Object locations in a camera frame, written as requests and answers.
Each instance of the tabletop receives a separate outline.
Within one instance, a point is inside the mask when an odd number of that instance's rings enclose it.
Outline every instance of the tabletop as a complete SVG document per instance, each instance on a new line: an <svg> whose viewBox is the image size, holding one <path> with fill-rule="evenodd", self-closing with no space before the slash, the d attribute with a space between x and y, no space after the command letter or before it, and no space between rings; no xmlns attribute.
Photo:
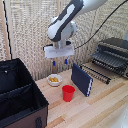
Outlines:
<svg viewBox="0 0 128 128"><path fill-rule="evenodd" d="M96 78L89 97L85 97L71 80L72 70L59 73L62 84L52 87L47 79L36 81L49 102L46 128L110 128L128 102L128 79L117 77L107 85ZM65 102L62 87L75 88L73 99Z"/></svg>

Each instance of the blue tablet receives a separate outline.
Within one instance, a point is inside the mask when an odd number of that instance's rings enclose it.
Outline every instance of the blue tablet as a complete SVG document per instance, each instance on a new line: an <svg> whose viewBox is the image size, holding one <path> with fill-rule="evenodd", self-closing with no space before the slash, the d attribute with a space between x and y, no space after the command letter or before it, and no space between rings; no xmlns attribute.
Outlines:
<svg viewBox="0 0 128 128"><path fill-rule="evenodd" d="M90 95L93 79L75 63L72 68L71 80L86 97Z"/></svg>

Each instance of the bowl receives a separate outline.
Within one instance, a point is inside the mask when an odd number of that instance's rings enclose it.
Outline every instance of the bowl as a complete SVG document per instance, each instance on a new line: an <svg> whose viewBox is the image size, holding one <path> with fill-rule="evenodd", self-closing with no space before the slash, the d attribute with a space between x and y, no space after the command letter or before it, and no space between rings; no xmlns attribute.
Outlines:
<svg viewBox="0 0 128 128"><path fill-rule="evenodd" d="M51 77L51 78L54 78L54 77L58 78L59 82L51 82L51 81L50 81L50 77ZM48 80L48 83L49 83L51 86L56 87L56 86L61 85L62 77L61 77L60 75L57 75L57 74L51 74L51 75L49 75L49 76L47 77L47 80Z"/></svg>

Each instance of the black cable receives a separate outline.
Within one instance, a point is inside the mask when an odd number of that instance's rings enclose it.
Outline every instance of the black cable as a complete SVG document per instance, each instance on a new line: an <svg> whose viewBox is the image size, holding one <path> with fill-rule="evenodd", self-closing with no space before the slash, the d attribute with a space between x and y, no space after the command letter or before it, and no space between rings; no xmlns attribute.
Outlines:
<svg viewBox="0 0 128 128"><path fill-rule="evenodd" d="M82 47L83 45L87 44L87 43L97 34L97 32L102 28L102 26L103 26L103 25L105 24L105 22L111 17L111 15L113 15L113 13L114 13L118 8L120 8L124 3L126 3L126 2L128 2L128 0L125 0L123 3L121 3L121 4L106 18L106 20L102 23L102 25L99 27L99 29L93 34L93 36L92 36L87 42L85 42L84 44L82 44L82 45L76 47L75 49L78 49L78 48Z"/></svg>

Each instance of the food in bowl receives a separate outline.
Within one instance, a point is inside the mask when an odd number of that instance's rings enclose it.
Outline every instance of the food in bowl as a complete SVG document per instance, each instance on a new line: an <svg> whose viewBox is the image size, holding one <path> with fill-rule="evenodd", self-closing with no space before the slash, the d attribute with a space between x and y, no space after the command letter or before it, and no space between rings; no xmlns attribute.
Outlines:
<svg viewBox="0 0 128 128"><path fill-rule="evenodd" d="M59 80L58 80L58 78L56 78L56 77L54 77L54 78L49 78L49 80L51 81L51 82L59 82Z"/></svg>

